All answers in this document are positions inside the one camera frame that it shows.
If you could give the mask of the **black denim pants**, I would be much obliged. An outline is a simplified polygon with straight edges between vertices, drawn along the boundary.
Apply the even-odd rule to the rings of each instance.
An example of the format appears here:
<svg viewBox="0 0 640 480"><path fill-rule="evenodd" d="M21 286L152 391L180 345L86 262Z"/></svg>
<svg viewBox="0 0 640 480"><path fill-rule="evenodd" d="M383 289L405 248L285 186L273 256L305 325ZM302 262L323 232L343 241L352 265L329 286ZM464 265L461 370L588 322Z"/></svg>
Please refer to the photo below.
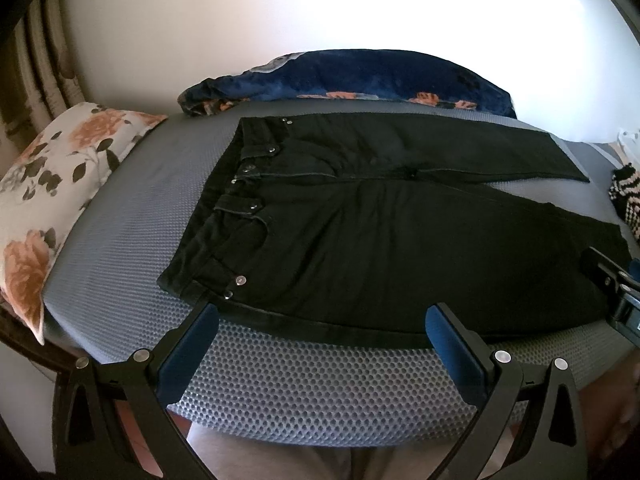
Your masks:
<svg viewBox="0 0 640 480"><path fill-rule="evenodd" d="M504 192L585 181L547 133L434 115L241 119L160 287L278 337L423 348L442 302L492 344L600 320L614 223Z"/></svg>

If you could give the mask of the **black white striped cloth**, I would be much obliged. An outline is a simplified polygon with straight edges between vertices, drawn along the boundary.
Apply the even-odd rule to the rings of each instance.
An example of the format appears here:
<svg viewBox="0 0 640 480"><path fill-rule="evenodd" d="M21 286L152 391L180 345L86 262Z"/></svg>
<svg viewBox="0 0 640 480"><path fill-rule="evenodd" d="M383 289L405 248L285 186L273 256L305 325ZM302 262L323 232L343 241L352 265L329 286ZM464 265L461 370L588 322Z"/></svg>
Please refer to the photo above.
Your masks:
<svg viewBox="0 0 640 480"><path fill-rule="evenodd" d="M612 172L608 188L616 214L626 223L637 243L640 242L640 177L639 171L626 164Z"/></svg>

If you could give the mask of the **white floral pillow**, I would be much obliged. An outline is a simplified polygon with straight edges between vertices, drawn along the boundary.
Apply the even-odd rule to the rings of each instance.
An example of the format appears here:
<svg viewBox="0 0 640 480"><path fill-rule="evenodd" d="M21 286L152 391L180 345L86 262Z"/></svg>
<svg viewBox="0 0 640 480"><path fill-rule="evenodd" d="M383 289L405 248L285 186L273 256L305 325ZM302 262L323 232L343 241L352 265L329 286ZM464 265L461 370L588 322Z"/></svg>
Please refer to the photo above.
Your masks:
<svg viewBox="0 0 640 480"><path fill-rule="evenodd" d="M76 221L167 117L81 102L55 118L1 179L1 296L44 343L43 289Z"/></svg>

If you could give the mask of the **navy floral blanket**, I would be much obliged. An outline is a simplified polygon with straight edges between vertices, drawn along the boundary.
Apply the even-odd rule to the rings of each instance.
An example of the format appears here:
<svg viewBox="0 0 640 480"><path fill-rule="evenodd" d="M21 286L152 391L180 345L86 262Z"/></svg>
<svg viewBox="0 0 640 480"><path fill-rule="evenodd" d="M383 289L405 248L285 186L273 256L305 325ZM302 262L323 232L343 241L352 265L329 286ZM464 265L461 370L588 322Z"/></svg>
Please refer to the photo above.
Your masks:
<svg viewBox="0 0 640 480"><path fill-rule="evenodd" d="M190 116L243 102L283 100L408 102L516 116L509 92L456 63L414 51L335 49L291 53L239 75L206 78L177 102Z"/></svg>

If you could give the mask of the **brown patterned curtain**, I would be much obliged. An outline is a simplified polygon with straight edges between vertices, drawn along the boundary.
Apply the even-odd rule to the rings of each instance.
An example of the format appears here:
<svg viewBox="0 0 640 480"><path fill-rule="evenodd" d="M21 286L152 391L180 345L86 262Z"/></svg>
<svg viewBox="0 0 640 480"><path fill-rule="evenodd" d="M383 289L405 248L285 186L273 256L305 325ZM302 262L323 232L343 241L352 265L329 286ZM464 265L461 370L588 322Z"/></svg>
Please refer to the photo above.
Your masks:
<svg viewBox="0 0 640 480"><path fill-rule="evenodd" d="M62 0L32 0L1 47L1 131L22 145L84 99Z"/></svg>

